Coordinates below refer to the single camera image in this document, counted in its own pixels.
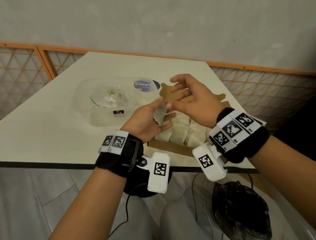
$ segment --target tabletop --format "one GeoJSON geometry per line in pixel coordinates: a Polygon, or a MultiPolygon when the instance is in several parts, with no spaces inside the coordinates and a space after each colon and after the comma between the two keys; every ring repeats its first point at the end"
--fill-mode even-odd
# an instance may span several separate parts
{"type": "MultiPolygon", "coordinates": [[[[109,130],[94,127],[72,107],[78,84],[85,79],[146,77],[172,85],[169,79],[190,73],[224,101],[243,111],[241,105],[202,61],[89,52],[0,121],[0,167],[93,169],[98,148],[109,130]]],[[[144,154],[164,152],[144,145],[144,154]]],[[[196,159],[169,153],[173,171],[200,172],[196,159]]],[[[225,165],[229,172],[254,173],[245,159],[225,165]]]]}

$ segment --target trash bag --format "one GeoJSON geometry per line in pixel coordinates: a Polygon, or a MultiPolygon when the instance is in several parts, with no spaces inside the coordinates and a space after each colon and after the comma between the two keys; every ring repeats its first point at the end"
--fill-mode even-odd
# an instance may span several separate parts
{"type": "Polygon", "coordinates": [[[216,223],[230,240],[271,239],[267,203],[239,181],[216,182],[212,208],[216,223]]]}

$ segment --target black wristband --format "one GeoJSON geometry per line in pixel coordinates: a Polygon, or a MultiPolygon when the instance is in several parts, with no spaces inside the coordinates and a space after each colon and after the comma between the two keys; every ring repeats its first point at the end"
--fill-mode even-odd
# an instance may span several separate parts
{"type": "MultiPolygon", "coordinates": [[[[216,123],[221,121],[224,117],[234,111],[233,108],[225,108],[221,111],[218,115],[216,123]]],[[[267,142],[268,138],[270,137],[269,131],[261,126],[257,129],[254,133],[252,133],[249,137],[245,140],[240,142],[235,148],[225,152],[224,149],[212,138],[211,141],[217,147],[220,153],[230,162],[233,163],[240,163],[244,160],[245,157],[251,158],[253,157],[260,148],[267,142]]]]}
{"type": "Polygon", "coordinates": [[[111,172],[121,177],[126,178],[128,173],[135,166],[135,163],[134,165],[131,163],[131,160],[134,156],[135,151],[137,151],[136,153],[136,161],[137,161],[139,158],[143,156],[143,153],[144,153],[143,143],[139,138],[131,134],[128,134],[128,137],[122,149],[121,155],[113,154],[109,152],[101,152],[97,161],[95,162],[95,165],[98,168],[108,169],[111,172]],[[136,148],[137,141],[140,142],[138,149],[136,148]]]}

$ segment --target hand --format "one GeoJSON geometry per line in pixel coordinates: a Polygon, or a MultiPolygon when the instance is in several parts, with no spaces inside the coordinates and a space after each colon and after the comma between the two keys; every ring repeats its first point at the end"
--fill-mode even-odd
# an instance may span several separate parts
{"type": "MultiPolygon", "coordinates": [[[[154,120],[154,112],[163,104],[163,99],[158,100],[137,108],[129,120],[121,127],[122,131],[127,131],[135,137],[138,137],[143,143],[148,142],[158,133],[166,131],[172,127],[172,123],[163,126],[158,126],[154,120]]],[[[165,116],[163,121],[171,120],[176,116],[176,113],[171,113],[165,116]]]]}
{"type": "Polygon", "coordinates": [[[170,111],[176,110],[188,115],[200,125],[213,128],[218,115],[224,109],[216,96],[190,74],[176,75],[170,79],[170,82],[177,83],[170,92],[185,90],[179,94],[175,102],[168,103],[167,108],[170,111]],[[180,102],[181,99],[191,95],[193,95],[192,102],[180,102]]]}

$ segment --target forearm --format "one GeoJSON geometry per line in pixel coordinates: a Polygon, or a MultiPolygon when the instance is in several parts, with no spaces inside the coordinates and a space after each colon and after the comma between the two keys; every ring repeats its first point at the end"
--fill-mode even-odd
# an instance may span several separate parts
{"type": "Polygon", "coordinates": [[[316,162],[273,136],[249,160],[316,229],[316,162]]]}
{"type": "Polygon", "coordinates": [[[96,167],[49,239],[107,239],[125,183],[96,167]]]}

